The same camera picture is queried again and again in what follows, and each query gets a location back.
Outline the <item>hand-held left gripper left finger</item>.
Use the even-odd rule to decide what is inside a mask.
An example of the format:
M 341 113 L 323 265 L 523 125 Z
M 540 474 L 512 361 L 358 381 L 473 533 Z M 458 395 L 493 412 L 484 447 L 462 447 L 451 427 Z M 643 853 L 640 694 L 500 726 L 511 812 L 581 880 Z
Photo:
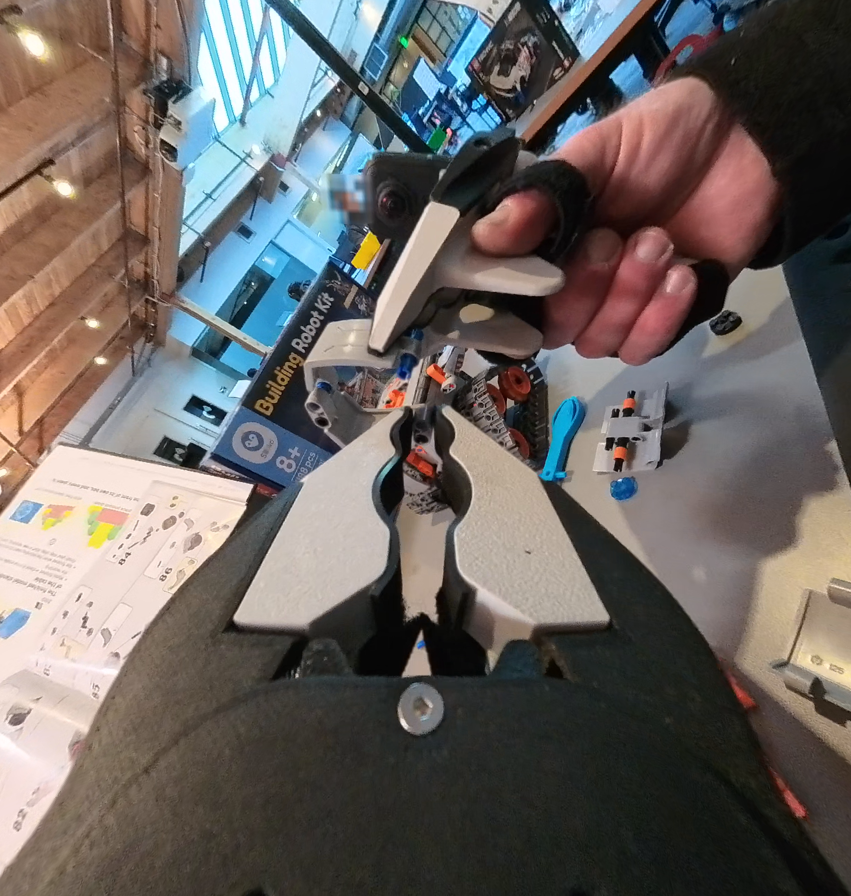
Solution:
M 410 409 L 368 431 L 303 481 L 233 616 L 240 629 L 378 632 L 403 624 L 397 508 Z

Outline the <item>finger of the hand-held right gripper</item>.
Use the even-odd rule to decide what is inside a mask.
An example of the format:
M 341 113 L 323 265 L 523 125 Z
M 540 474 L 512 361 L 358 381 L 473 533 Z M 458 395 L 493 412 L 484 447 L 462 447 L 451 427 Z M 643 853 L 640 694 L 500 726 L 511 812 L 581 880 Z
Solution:
M 482 355 L 531 357 L 543 347 L 543 334 L 508 309 L 459 301 L 439 309 L 427 324 L 427 352 L 452 346 Z
M 385 354 L 442 290 L 487 295 L 547 297 L 564 285 L 563 271 L 534 254 L 495 257 L 476 250 L 471 237 L 476 212 L 426 205 L 378 298 L 368 348 Z

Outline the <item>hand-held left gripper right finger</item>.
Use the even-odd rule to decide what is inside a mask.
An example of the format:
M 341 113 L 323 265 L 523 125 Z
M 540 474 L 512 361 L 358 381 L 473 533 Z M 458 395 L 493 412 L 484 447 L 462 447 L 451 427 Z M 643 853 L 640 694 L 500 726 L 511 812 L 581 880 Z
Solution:
M 545 484 L 451 407 L 438 410 L 450 623 L 486 651 L 610 625 Z

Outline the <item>grey panel piece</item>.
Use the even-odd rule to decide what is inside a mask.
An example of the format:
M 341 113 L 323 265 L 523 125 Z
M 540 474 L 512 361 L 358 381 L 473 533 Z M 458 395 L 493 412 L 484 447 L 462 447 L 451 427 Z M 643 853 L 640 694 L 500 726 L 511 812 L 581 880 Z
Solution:
M 324 433 L 338 447 L 344 448 L 370 430 L 394 409 L 364 409 L 356 399 L 340 387 L 339 370 L 361 367 L 396 374 L 399 357 L 406 352 L 423 358 L 423 335 L 413 330 L 401 336 L 384 353 L 371 350 L 369 342 L 373 323 L 370 320 L 330 322 L 310 347 L 303 372 L 308 394 L 319 381 L 327 381 L 342 393 L 342 409 L 338 420 Z

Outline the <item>small orange building piece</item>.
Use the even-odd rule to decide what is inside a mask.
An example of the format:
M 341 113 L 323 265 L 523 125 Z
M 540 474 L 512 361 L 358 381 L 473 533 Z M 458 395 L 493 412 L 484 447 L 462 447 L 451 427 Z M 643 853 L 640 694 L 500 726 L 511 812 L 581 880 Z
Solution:
M 738 701 L 741 708 L 745 712 L 755 711 L 758 708 L 756 700 L 754 700 L 753 696 L 745 689 L 739 679 L 733 674 L 733 671 L 725 665 L 722 665 L 720 668 L 726 682 L 729 684 L 733 692 L 734 698 Z

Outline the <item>person's right hand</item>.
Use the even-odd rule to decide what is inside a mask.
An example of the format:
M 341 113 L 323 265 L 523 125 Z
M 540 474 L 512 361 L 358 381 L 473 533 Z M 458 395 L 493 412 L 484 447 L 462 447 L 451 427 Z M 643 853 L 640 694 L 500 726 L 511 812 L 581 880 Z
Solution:
M 588 181 L 592 228 L 543 299 L 543 346 L 642 365 L 664 352 L 698 297 L 687 260 L 734 278 L 778 219 L 778 183 L 711 87 L 682 78 L 576 133 L 551 159 Z

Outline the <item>toy tracked robot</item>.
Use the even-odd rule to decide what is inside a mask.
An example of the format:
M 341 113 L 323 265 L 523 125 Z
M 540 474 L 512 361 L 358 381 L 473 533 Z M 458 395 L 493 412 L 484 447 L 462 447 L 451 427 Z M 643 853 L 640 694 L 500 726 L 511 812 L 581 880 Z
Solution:
M 381 375 L 377 409 L 448 405 L 534 471 L 550 442 L 548 386 L 534 357 L 491 364 L 473 350 L 447 346 L 417 366 L 411 379 Z M 420 516 L 446 510 L 442 460 L 412 447 L 404 461 L 406 506 Z

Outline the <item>toy car box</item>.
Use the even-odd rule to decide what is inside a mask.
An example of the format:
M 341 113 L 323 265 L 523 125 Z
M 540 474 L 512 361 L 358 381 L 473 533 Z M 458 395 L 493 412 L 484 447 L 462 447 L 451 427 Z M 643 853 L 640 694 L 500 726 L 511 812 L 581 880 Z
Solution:
M 477 95 L 499 116 L 515 122 L 551 90 L 579 60 L 573 39 L 552 2 L 513 1 L 465 72 Z

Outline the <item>cyan brick separator tool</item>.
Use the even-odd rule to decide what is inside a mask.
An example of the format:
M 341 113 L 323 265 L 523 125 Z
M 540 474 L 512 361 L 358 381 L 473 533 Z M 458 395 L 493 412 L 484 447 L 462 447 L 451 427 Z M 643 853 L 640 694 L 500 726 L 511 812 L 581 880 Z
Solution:
M 539 477 L 543 482 L 560 483 L 567 476 L 571 444 L 586 418 L 586 405 L 576 396 L 565 399 L 555 410 L 551 439 Z

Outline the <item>wooden work table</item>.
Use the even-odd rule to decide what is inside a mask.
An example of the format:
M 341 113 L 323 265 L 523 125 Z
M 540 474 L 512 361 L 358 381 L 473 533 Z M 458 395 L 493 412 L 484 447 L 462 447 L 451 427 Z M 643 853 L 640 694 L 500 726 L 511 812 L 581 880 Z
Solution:
M 661 21 L 670 2 L 639 1 L 589 57 L 581 57 L 516 121 L 519 139 L 532 151 L 540 151 L 557 129 L 587 98 L 597 93 L 613 70 L 634 57 L 644 78 L 651 82 L 660 72 L 670 49 Z

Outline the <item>black pole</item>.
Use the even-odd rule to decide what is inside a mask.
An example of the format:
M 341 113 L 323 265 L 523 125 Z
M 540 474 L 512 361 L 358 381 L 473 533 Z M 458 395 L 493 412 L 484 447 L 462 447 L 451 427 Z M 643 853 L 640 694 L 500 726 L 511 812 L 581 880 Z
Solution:
M 335 73 L 383 121 L 409 151 L 433 154 L 424 140 L 389 106 L 373 84 L 357 72 L 329 39 L 290 1 L 267 1 L 267 6 L 298 36 L 321 62 Z

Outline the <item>blue robot kit box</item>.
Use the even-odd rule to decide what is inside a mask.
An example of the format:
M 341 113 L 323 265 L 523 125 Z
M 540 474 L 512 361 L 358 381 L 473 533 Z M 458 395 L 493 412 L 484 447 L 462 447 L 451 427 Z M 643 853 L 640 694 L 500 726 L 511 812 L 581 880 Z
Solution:
M 374 307 L 370 292 L 327 262 L 225 420 L 202 468 L 281 491 L 337 452 L 305 409 L 303 366 L 328 323 L 369 319 Z

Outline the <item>white instruction booklet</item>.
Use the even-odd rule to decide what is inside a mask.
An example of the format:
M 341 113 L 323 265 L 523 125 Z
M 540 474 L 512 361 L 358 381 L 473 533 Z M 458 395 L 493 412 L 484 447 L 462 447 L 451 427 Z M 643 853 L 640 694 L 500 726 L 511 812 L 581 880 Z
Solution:
M 47 812 L 150 622 L 252 485 L 58 446 L 0 514 L 0 874 Z

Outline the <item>loose grey curved panel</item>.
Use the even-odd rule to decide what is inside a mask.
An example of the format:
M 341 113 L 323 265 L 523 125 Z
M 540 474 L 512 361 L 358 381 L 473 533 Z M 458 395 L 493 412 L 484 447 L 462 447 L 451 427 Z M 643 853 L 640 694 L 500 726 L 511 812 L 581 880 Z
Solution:
M 851 714 L 851 581 L 803 592 L 786 654 L 770 666 L 787 689 Z

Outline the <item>long orange building piece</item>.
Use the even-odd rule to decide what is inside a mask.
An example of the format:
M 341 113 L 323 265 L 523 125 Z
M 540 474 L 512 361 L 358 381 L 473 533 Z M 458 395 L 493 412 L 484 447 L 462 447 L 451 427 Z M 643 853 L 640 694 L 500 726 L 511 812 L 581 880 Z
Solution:
M 774 789 L 777 790 L 779 797 L 782 799 L 791 815 L 800 822 L 806 821 L 809 816 L 807 808 L 778 771 L 770 764 L 767 765 L 767 774 Z

